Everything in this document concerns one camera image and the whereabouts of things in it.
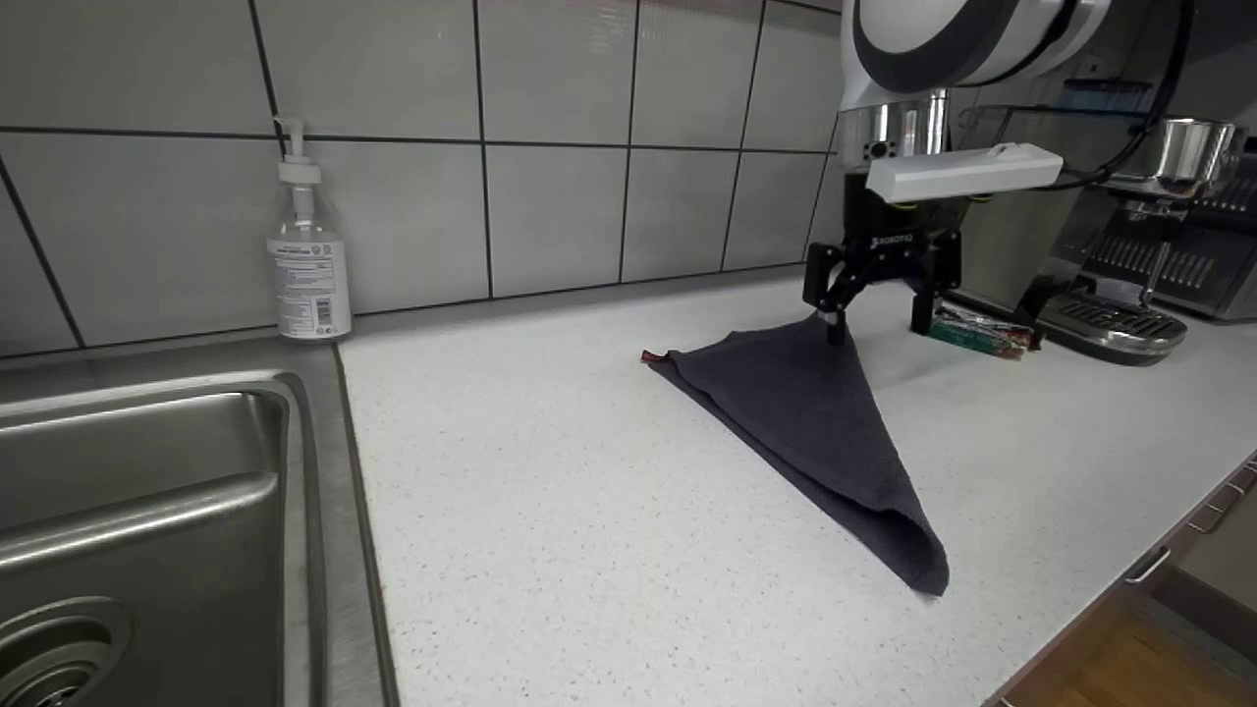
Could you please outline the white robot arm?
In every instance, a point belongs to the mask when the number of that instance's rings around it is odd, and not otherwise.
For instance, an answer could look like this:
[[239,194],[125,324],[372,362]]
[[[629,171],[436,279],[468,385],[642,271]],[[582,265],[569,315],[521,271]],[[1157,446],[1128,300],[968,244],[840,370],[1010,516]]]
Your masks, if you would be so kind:
[[846,228],[807,251],[802,300],[827,345],[872,283],[908,283],[908,326],[958,345],[1039,345],[1019,315],[955,300],[961,219],[978,196],[1065,188],[1065,156],[1035,142],[961,150],[958,89],[1039,80],[1086,55],[1128,0],[846,0],[840,120],[861,129],[846,165]]

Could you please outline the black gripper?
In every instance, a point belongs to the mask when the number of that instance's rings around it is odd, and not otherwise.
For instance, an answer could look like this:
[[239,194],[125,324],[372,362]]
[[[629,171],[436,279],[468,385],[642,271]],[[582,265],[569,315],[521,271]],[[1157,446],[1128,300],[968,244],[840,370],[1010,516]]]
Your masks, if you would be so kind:
[[917,290],[910,329],[926,336],[938,300],[961,279],[961,219],[961,202],[887,203],[863,172],[849,172],[840,247],[811,247],[802,300],[829,326],[829,337],[846,343],[846,309],[863,283],[905,279]]

